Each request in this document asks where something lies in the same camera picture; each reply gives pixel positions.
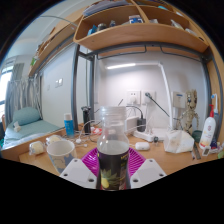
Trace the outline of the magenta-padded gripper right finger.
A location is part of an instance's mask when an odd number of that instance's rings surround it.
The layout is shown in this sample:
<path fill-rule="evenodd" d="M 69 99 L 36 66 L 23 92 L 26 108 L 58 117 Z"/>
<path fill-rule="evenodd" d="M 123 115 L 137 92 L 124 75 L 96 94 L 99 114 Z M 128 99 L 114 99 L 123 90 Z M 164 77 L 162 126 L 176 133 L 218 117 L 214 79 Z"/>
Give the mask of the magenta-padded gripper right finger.
<path fill-rule="evenodd" d="M 128 175 L 130 188 L 135 189 L 165 177 L 166 173 L 154 159 L 146 159 L 139 152 L 130 148 Z"/>

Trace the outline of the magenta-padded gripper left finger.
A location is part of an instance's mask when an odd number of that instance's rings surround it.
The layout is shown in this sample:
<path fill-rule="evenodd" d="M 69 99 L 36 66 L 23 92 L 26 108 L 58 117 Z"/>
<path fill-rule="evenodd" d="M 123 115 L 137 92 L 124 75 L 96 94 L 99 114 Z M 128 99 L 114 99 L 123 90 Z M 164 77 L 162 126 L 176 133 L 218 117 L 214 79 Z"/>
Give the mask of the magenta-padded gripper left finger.
<path fill-rule="evenodd" d="M 98 172 L 97 149 L 94 148 L 81 159 L 72 159 L 60 177 L 81 187 L 96 189 Z"/>

